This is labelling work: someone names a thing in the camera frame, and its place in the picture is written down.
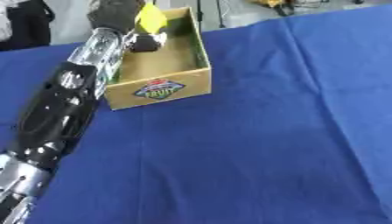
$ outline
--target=yellow object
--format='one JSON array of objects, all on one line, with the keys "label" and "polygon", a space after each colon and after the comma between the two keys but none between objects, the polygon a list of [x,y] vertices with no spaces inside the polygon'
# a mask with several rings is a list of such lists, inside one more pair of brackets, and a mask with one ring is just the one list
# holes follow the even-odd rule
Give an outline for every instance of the yellow object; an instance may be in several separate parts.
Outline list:
[{"label": "yellow object", "polygon": [[268,2],[269,7],[273,8],[277,5],[279,5],[282,2],[282,0],[268,0],[267,2]]},{"label": "yellow object", "polygon": [[279,4],[283,4],[284,0],[250,0],[250,2],[256,2],[259,4],[267,4],[269,7],[274,8]]},{"label": "yellow object", "polygon": [[151,34],[157,34],[161,28],[167,26],[165,14],[153,3],[147,3],[140,10],[136,16],[136,22]]}]

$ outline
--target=cable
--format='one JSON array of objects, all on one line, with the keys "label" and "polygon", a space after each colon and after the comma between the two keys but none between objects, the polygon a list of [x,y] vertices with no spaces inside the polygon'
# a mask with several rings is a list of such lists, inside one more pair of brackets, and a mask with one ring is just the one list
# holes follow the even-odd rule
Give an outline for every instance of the cable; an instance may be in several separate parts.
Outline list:
[{"label": "cable", "polygon": [[197,17],[199,22],[199,32],[201,33],[201,23],[203,22],[203,11],[201,10],[201,0],[197,0]]},{"label": "cable", "polygon": [[226,28],[224,22],[223,22],[223,14],[222,14],[222,8],[221,8],[221,0],[216,0],[216,7],[218,9],[218,16],[219,16],[219,27],[220,28]]}]

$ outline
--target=open box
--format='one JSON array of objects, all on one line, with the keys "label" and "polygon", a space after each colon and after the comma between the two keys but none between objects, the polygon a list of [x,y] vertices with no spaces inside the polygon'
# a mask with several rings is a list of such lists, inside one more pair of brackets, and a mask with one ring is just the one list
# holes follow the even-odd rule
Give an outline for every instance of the open box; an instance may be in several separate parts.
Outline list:
[{"label": "open box", "polygon": [[168,40],[157,52],[127,52],[105,96],[112,109],[211,93],[211,66],[190,8],[166,10]]}]

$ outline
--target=blue tablecloth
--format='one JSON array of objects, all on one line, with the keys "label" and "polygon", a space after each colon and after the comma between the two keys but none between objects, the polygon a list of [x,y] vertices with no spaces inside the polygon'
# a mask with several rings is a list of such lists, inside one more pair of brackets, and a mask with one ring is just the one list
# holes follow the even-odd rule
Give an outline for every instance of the blue tablecloth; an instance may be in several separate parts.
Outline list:
[{"label": "blue tablecloth", "polygon": [[[213,94],[102,102],[30,224],[390,224],[391,6],[203,35]],[[0,146],[75,48],[0,54]]]}]

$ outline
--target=fruit logo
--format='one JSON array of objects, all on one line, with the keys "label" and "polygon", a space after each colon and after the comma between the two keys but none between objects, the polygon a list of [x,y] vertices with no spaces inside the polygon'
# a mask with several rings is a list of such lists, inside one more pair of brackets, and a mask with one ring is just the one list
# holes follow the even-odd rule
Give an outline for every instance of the fruit logo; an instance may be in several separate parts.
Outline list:
[{"label": "fruit logo", "polygon": [[152,80],[148,82],[147,85],[137,90],[134,95],[155,100],[163,100],[185,86],[186,85],[167,79]]}]

